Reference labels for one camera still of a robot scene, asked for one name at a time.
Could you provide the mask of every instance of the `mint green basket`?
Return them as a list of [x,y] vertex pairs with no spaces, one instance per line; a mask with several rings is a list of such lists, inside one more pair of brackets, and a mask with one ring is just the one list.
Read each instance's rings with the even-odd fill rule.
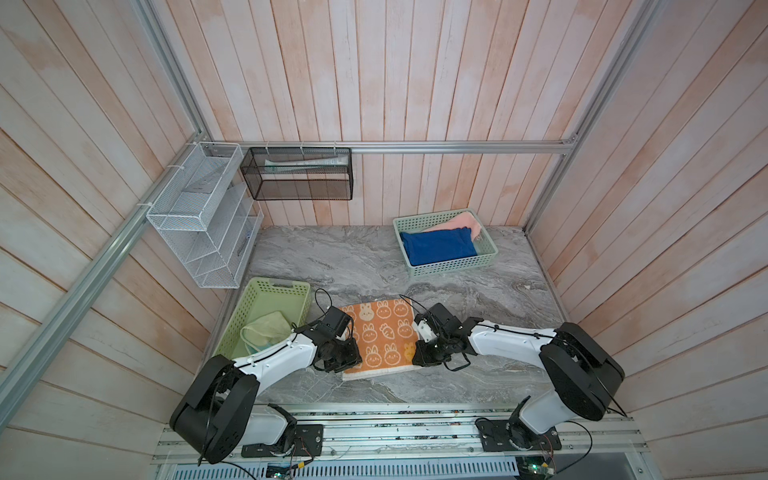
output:
[[310,311],[310,285],[307,282],[255,276],[248,282],[214,355],[228,359],[249,356],[240,331],[249,318],[280,311],[289,323],[302,326]]
[[478,266],[488,266],[493,262],[493,259],[498,255],[498,248],[496,244],[491,240],[491,236],[488,235],[488,231],[485,227],[482,227],[480,237],[473,243],[475,250],[477,250],[476,257],[457,258],[456,260],[446,260],[445,262],[427,263],[425,265],[413,266],[408,260],[408,254],[406,248],[402,245],[402,239],[400,238],[401,232],[406,233],[418,233],[425,228],[434,227],[438,223],[447,222],[461,212],[471,213],[475,219],[482,226],[482,222],[469,208],[463,208],[461,210],[450,210],[447,212],[436,212],[433,214],[413,215],[412,217],[400,217],[394,219],[392,224],[395,226],[395,235],[397,236],[397,244],[400,245],[400,251],[403,258],[406,259],[406,266],[408,268],[408,275],[421,276],[429,275],[431,273],[444,273],[453,272],[456,270],[464,270],[468,268],[477,268]]

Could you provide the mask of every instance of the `pink towel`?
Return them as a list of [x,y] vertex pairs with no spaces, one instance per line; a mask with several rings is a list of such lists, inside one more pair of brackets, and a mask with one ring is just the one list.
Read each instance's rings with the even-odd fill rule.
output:
[[461,212],[451,220],[447,222],[438,223],[434,227],[430,227],[425,232],[432,232],[434,230],[453,230],[455,228],[469,228],[472,230],[472,240],[477,240],[480,237],[480,223],[472,215],[472,212]]

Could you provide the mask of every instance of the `metal base plate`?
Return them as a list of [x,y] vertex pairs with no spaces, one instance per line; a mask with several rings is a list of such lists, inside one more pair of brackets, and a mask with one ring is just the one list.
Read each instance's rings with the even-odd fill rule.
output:
[[[304,456],[309,453],[311,457],[319,457],[323,453],[323,426],[322,425],[296,425],[296,456]],[[254,443],[243,445],[241,455],[243,458],[272,457],[271,445]]]
[[[483,452],[516,452],[521,450],[509,438],[509,433],[507,433],[508,420],[488,420],[487,422],[490,422],[490,424],[486,424],[488,425],[486,431],[492,432],[493,435],[480,434]],[[533,446],[531,450],[549,452],[550,450],[560,450],[563,448],[563,445],[560,443],[560,436],[554,427],[538,437],[538,445],[538,447],[536,445]]]

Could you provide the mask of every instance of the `wooden plank wall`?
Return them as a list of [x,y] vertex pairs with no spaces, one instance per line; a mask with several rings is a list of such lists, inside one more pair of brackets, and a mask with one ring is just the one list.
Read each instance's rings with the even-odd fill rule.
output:
[[[129,2],[0,2],[0,368],[194,132]],[[0,436],[3,478],[141,478],[221,305],[149,230]]]
[[767,26],[671,2],[531,234],[665,478],[768,475]]
[[[570,137],[638,0],[154,0],[214,138]],[[279,225],[472,207],[525,223],[559,156],[356,155],[354,200],[270,201]]]

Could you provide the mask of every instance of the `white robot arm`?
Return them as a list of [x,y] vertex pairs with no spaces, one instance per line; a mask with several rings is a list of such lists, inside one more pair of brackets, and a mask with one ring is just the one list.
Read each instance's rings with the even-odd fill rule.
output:
[[[243,443],[275,445],[275,452],[286,452],[293,446],[296,420],[278,406],[254,409],[254,399],[298,369],[314,366],[341,372],[362,362],[355,340],[348,334],[351,321],[344,312],[330,307],[323,318],[255,355],[235,360],[215,356],[174,411],[171,428],[210,463],[221,461]],[[624,379],[621,367],[574,323],[557,329],[522,329],[474,317],[462,323],[437,303],[416,316],[414,327],[420,338],[414,365],[442,363],[448,368],[452,354],[461,353],[466,364],[450,370],[468,366],[467,355],[496,355],[547,372],[554,388],[536,399],[524,399],[510,419],[501,422],[503,429],[492,425],[495,430],[486,435],[494,439],[506,435],[498,442],[506,449],[508,443],[521,450],[538,446],[541,436],[551,433],[554,425],[576,415],[601,419]],[[477,425],[481,432],[488,428]]]
[[342,372],[362,362],[349,335],[351,317],[334,306],[269,349],[229,360],[208,360],[170,418],[170,427],[210,463],[241,443],[293,447],[296,420],[279,406],[253,407],[256,395],[291,372],[313,366]]
[[[437,303],[415,318],[414,327],[420,338],[415,365],[442,363],[456,371],[470,364],[467,355],[496,355],[547,372],[554,388],[524,399],[507,422],[506,433],[521,450],[538,445],[541,435],[576,415],[602,419],[624,380],[624,370],[575,323],[557,329],[510,327],[475,317],[461,323]],[[453,353],[461,353],[466,364],[449,368]]]

